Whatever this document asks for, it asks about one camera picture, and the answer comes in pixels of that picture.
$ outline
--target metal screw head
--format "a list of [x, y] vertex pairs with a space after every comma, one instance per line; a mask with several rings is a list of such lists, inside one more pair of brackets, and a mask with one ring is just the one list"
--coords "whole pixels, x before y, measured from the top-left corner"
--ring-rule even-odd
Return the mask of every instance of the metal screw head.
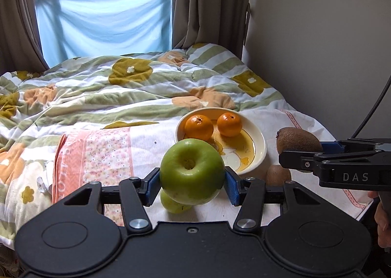
[[189, 228], [187, 229], [187, 232], [188, 232], [188, 233], [196, 233], [196, 232], [198, 232], [198, 228], [189, 227]]
[[252, 219], [241, 219], [236, 223], [240, 228], [253, 228], [256, 226], [256, 222]]
[[129, 222], [129, 226], [135, 229], [147, 227], [149, 222], [146, 219], [134, 219]]

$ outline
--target kiwifruit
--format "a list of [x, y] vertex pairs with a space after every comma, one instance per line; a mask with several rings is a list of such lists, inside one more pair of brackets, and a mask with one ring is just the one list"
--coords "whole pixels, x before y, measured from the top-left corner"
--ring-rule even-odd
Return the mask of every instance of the kiwifruit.
[[283, 186], [285, 181], [292, 180], [289, 169], [283, 168], [280, 165], [271, 165], [266, 173], [266, 185]]
[[323, 152], [318, 138], [311, 132], [300, 128], [285, 127], [277, 132], [277, 152], [284, 150]]

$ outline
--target striped bedding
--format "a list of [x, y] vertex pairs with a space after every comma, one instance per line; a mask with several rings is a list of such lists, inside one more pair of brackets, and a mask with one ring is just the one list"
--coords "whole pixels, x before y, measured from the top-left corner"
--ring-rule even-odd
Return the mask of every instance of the striped bedding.
[[0, 243], [10, 248], [18, 229], [51, 205], [63, 134], [172, 123], [201, 107], [294, 111], [231, 52], [202, 43], [163, 53], [75, 57], [43, 74], [6, 73], [0, 94]]

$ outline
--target mandarin orange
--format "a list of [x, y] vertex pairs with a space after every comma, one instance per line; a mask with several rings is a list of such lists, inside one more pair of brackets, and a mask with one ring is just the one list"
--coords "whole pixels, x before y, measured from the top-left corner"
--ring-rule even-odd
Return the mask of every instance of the mandarin orange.
[[213, 123], [204, 115], [191, 116], [185, 124], [185, 134], [188, 138], [208, 141], [213, 135]]
[[224, 113], [217, 120], [217, 128], [221, 135], [235, 137], [242, 131], [242, 120], [234, 113]]

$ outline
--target flower pattern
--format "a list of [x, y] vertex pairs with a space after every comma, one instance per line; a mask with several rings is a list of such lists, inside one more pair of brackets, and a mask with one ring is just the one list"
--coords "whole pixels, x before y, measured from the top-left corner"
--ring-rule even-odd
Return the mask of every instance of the flower pattern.
[[16, 71], [16, 77], [21, 80], [32, 79], [32, 78], [40, 77], [41, 75], [42, 75], [41, 73], [31, 73], [28, 71]]
[[183, 63], [190, 63], [187, 55], [179, 51], [168, 51], [162, 57], [158, 58], [159, 62], [174, 64], [180, 67]]
[[20, 155], [24, 148], [24, 144], [14, 143], [9, 151], [0, 153], [0, 179], [4, 184], [9, 185], [22, 174], [25, 161]]
[[24, 93], [23, 99], [30, 106], [32, 106], [37, 101], [43, 105], [46, 105], [48, 102], [53, 101], [56, 95], [57, 89], [54, 87], [54, 84], [50, 84], [46, 87], [28, 89]]
[[235, 103], [228, 94], [215, 91], [213, 88], [197, 87], [189, 92], [190, 96], [174, 97], [174, 105], [195, 110], [203, 107], [223, 107], [235, 109]]
[[16, 104], [19, 100], [19, 93], [0, 96], [0, 117], [10, 119], [16, 115]]
[[34, 190], [30, 188], [29, 186], [26, 186], [24, 191], [22, 192], [22, 201], [23, 204], [27, 204], [29, 202], [34, 201]]
[[125, 86], [129, 82], [141, 83], [147, 80], [153, 72], [149, 66], [150, 62], [130, 57], [119, 59], [112, 67], [112, 74], [109, 75], [110, 84]]
[[250, 70], [232, 77], [231, 80], [238, 83], [239, 88], [251, 97], [256, 97], [261, 94], [265, 88], [271, 87], [262, 78]]
[[113, 122], [107, 126], [104, 126], [102, 129], [113, 129], [113, 128], [123, 128], [123, 127], [134, 127], [134, 126], [143, 126], [143, 125], [153, 125], [159, 124], [158, 122]]

